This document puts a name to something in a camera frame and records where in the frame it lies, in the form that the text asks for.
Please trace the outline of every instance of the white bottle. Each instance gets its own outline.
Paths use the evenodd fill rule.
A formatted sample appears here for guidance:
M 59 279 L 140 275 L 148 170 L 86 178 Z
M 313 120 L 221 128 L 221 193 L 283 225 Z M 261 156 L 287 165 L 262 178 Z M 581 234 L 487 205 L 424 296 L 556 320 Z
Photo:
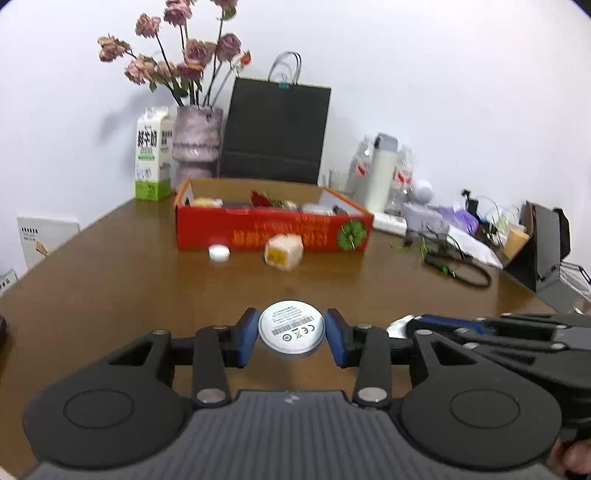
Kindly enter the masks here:
M 398 140 L 390 135 L 378 134 L 374 144 L 374 160 L 363 206 L 371 213 L 382 213 L 388 200 L 390 184 L 398 161 Z

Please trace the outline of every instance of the white bottle cap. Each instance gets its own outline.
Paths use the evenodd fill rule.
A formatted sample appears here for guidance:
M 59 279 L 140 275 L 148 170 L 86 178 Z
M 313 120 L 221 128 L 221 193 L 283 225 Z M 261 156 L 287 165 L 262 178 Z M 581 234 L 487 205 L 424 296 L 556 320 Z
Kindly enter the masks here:
M 308 353 L 324 338 L 324 319 L 307 303 L 281 301 L 262 313 L 259 335 L 267 346 L 277 352 L 289 355 Z
M 226 245 L 212 245 L 209 247 L 209 258 L 218 263 L 227 262 L 230 258 L 230 249 Z

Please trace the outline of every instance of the red box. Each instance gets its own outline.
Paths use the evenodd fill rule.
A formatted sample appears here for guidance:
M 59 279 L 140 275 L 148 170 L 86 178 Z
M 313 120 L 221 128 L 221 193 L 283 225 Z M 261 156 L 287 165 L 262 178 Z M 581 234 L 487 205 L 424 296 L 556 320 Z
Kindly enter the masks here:
M 250 203 L 252 191 L 298 205 L 338 205 L 348 215 L 316 215 L 273 207 L 191 206 L 197 197 Z M 260 250 L 270 237 L 294 233 L 301 236 L 306 250 L 364 251 L 374 219 L 362 206 L 333 190 L 266 180 L 187 179 L 174 199 L 174 206 L 179 249 L 223 244 L 234 250 Z

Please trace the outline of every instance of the flower vase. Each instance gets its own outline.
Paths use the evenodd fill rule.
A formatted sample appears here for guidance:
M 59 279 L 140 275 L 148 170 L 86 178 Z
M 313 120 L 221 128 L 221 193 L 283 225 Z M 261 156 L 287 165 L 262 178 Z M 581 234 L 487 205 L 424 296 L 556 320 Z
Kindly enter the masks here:
M 174 123 L 173 159 L 177 178 L 207 178 L 217 175 L 220 157 L 222 109 L 199 105 L 178 107 Z

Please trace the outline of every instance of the human hand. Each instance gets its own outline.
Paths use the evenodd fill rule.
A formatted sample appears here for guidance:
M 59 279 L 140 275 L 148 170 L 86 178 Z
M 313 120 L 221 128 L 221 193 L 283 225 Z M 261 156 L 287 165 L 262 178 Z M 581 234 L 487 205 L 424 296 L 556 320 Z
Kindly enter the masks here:
M 558 475 L 566 471 L 581 475 L 591 473 L 591 439 L 575 442 L 566 451 L 557 440 L 546 464 Z

